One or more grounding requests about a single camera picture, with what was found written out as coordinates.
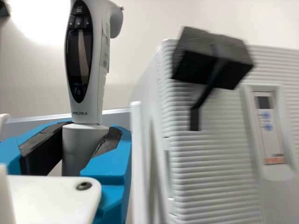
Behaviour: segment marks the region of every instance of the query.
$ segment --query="small display screen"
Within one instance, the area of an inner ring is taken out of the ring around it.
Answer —
[[[259,109],[272,109],[269,97],[256,97]]]

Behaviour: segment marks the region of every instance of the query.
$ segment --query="white instrument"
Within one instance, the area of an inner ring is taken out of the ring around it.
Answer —
[[[135,223],[299,223],[299,52],[250,46],[256,68],[213,91],[194,132],[205,86],[171,79],[176,45],[162,42],[132,97]]]
[[[78,175],[108,132],[101,125],[104,87],[122,10],[109,0],[71,0],[65,66],[74,124],[63,127],[63,175]]]

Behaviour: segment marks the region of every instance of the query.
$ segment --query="black cube object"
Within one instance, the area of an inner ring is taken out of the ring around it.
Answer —
[[[184,27],[172,55],[172,78],[206,84],[198,101],[190,109],[190,130],[199,130],[199,108],[213,88],[233,90],[253,68],[242,40]]]

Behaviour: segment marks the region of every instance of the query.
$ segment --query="black foam block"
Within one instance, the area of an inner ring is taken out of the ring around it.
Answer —
[[[252,69],[253,62],[242,40],[184,27],[172,55],[172,78],[183,82],[207,84],[216,63],[225,60],[217,88],[233,90]]]

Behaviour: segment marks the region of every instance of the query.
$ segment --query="black stand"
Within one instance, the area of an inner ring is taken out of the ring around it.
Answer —
[[[213,68],[212,74],[206,84],[204,92],[199,97],[198,101],[190,109],[190,131],[200,131],[200,115],[199,108],[204,104],[205,100],[211,94],[213,88],[217,85],[218,81],[221,78],[221,70],[227,64],[227,60],[219,59],[216,65]]]

